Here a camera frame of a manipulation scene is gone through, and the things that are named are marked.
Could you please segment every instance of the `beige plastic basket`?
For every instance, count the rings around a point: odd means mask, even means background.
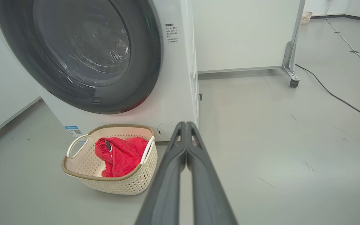
[[[312,16],[311,12],[303,12],[301,18],[301,24],[307,24],[310,21],[310,17]]]
[[[132,172],[123,177],[102,177],[101,172],[105,169],[105,162],[94,153],[95,143],[101,137],[121,139],[142,137],[148,141],[148,145],[140,164]],[[71,157],[73,146],[82,138],[87,138],[87,141],[74,157]],[[73,141],[63,158],[62,170],[98,191],[121,195],[140,194],[150,184],[158,160],[154,139],[154,131],[147,126],[124,124],[98,127]]]

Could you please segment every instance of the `power cord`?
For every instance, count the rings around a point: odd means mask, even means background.
[[[316,80],[319,82],[319,84],[320,84],[329,94],[331,94],[334,98],[337,98],[338,100],[340,100],[340,101],[344,102],[345,104],[349,105],[351,108],[353,108],[353,109],[355,109],[356,111],[360,112],[359,109],[353,107],[353,106],[352,106],[351,104],[349,104],[348,102],[342,100],[341,98],[335,96],[333,93],[331,93],[329,90],[327,90],[327,88],[319,81],[319,79],[316,77],[316,75],[315,75],[314,73],[312,73],[311,71],[305,69],[304,67],[302,67],[302,66],[300,66],[300,65],[298,65],[298,64],[295,64],[295,65],[298,66],[299,68],[301,68],[301,69],[303,69],[303,70],[306,70],[306,71],[308,71],[309,73],[311,73],[311,74],[316,78]]]
[[[358,54],[358,52],[357,52],[356,50],[354,50],[354,48],[352,47],[352,45],[345,40],[345,38],[340,34],[340,32],[338,32],[337,29],[334,28],[333,25],[330,23],[330,21],[327,19],[327,12],[329,11],[329,8],[330,8],[330,6],[331,6],[332,3],[333,3],[333,0],[330,2],[330,5],[329,5],[329,7],[327,8],[327,11],[326,11],[326,21],[327,21],[327,23],[329,23],[330,26],[333,28],[333,30],[336,31],[336,34],[340,35],[340,37],[342,37],[342,39],[344,40],[344,42],[348,44],[348,46],[349,46],[349,47],[351,48],[351,50],[352,50],[352,53],[355,53],[355,54],[357,54],[357,55],[360,57],[360,55]]]

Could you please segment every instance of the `caster wheel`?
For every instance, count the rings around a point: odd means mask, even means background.
[[[296,87],[298,87],[298,82],[299,82],[299,81],[291,80],[291,81],[290,81],[290,88],[296,88]]]

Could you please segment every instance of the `metal frame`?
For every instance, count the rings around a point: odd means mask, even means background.
[[[294,73],[295,67],[295,51],[296,43],[298,37],[298,31],[301,26],[302,14],[304,12],[305,0],[300,0],[300,6],[298,9],[297,19],[295,21],[295,28],[292,34],[292,39],[286,44],[286,50],[284,53],[283,65],[281,70],[284,71],[293,81],[300,81],[301,79],[297,77]]]
[[[186,164],[192,173],[194,224],[237,225],[222,184],[193,122],[177,124],[135,224],[179,224],[180,173]]]

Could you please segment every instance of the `blue and white sticker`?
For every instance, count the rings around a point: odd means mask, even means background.
[[[76,126],[66,127],[66,130],[69,131],[69,133],[76,139],[80,136],[83,136],[83,133],[81,133],[80,129]],[[85,143],[87,141],[87,138],[83,138],[78,143]]]

